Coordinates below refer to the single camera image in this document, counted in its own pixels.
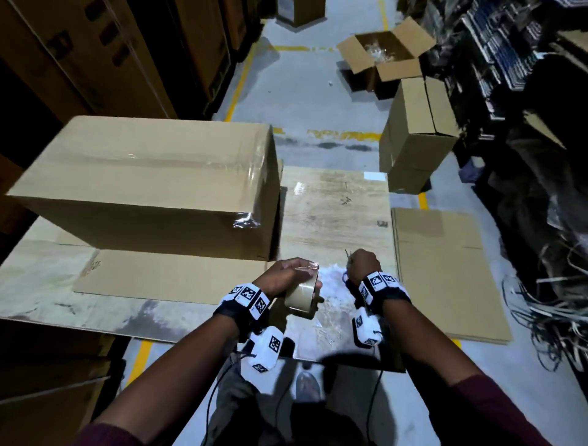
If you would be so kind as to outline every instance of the hand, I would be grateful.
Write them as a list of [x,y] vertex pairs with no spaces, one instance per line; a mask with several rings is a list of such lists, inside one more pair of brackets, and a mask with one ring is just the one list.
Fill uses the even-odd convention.
[[[297,269],[308,267],[319,269],[318,264],[299,257],[278,260],[266,272],[255,279],[253,284],[259,287],[271,299],[287,289],[310,279],[312,274],[309,271]],[[322,286],[321,281],[317,280],[316,289],[320,289]]]
[[376,254],[365,249],[358,249],[349,258],[347,263],[347,275],[356,286],[369,274],[375,271],[381,271],[382,266],[378,261]]

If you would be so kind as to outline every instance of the wristband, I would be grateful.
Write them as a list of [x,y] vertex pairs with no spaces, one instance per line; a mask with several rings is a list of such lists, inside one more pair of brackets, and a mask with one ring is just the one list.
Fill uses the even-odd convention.
[[376,313],[381,312],[382,303],[387,299],[399,299],[412,303],[406,288],[398,279],[387,272],[376,271],[369,274],[359,284],[359,292],[368,306],[372,306],[372,304],[377,306]]
[[213,314],[232,317],[242,335],[249,333],[251,325],[258,321],[269,306],[269,299],[259,287],[241,284],[224,296]]

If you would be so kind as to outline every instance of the black cable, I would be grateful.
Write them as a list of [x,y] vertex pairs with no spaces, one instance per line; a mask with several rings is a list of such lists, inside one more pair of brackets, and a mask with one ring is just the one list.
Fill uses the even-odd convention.
[[246,356],[248,356],[249,354],[245,353],[243,355],[241,355],[239,358],[237,358],[235,360],[235,362],[233,362],[230,366],[228,366],[226,368],[226,370],[222,373],[222,375],[219,377],[219,379],[216,380],[216,384],[212,389],[212,393],[211,393],[211,397],[210,399],[208,399],[208,407],[206,408],[206,433],[204,434],[204,443],[202,443],[202,446],[206,445],[206,442],[208,441],[208,423],[209,423],[209,416],[211,413],[211,403],[212,403],[212,397],[215,395],[215,391],[216,388],[219,386],[221,380],[225,377],[225,375],[229,372],[229,370],[237,363],[239,363],[243,358],[245,358]]
[[278,404],[276,405],[276,417],[274,419],[273,422],[273,426],[278,429],[278,411],[280,410],[280,405],[282,403],[282,400],[284,399],[284,397],[286,396],[286,394],[288,393],[288,391],[290,390],[290,387],[292,386],[292,383],[294,382],[294,378],[292,378],[290,380],[290,382],[288,383],[288,385],[286,386],[286,388],[284,389],[284,392],[282,393],[282,396],[280,396],[280,399],[278,400]]
[[367,443],[368,444],[375,444],[372,443],[372,440],[369,436],[369,419],[372,416],[372,408],[373,408],[373,401],[376,399],[376,392],[377,392],[377,386],[380,384],[380,381],[382,379],[382,375],[384,374],[384,370],[380,370],[380,375],[378,376],[377,380],[376,380],[376,385],[373,388],[373,393],[372,393],[372,399],[369,402],[369,408],[367,409],[367,418],[366,418],[366,436],[367,436]]

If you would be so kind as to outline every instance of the tape roll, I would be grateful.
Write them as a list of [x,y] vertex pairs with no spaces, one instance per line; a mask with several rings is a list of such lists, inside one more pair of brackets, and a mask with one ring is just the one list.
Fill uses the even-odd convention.
[[315,296],[315,286],[319,278],[319,270],[314,268],[305,268],[305,270],[312,273],[311,278],[288,291],[284,299],[284,305],[290,309],[308,313],[310,312],[312,300]]

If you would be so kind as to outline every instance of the gray floor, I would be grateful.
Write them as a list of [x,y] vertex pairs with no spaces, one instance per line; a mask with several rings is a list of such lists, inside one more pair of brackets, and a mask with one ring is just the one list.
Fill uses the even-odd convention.
[[[287,165],[377,171],[377,135],[382,131],[391,100],[374,94],[351,92],[339,73],[342,59],[335,45],[354,32],[374,31],[396,22],[395,2],[384,0],[328,0],[327,19],[302,30],[269,20],[252,59],[240,64],[215,119],[268,122],[275,129],[278,155]],[[457,162],[449,155],[432,176],[426,198],[431,209],[468,212],[477,218],[493,277],[500,285],[514,275],[500,256],[496,225],[472,190],[457,177]],[[412,195],[390,195],[393,207],[418,207]],[[588,404],[567,364],[556,372],[537,361],[529,332],[507,315],[514,341],[508,346],[463,341],[463,350],[490,375],[554,445],[585,444],[588,438]],[[127,352],[132,365],[139,341]],[[155,344],[151,364],[165,350]],[[280,363],[270,376],[247,376],[262,392],[262,413],[273,423],[275,397],[284,389],[289,367]],[[330,405],[350,415],[362,430],[375,372],[345,368],[340,373]],[[279,425],[288,435],[288,406],[280,411]],[[205,404],[197,410],[176,445],[202,441]],[[438,440],[424,403],[409,377],[385,373],[372,415],[377,444],[434,445]],[[460,420],[455,420],[460,428]]]

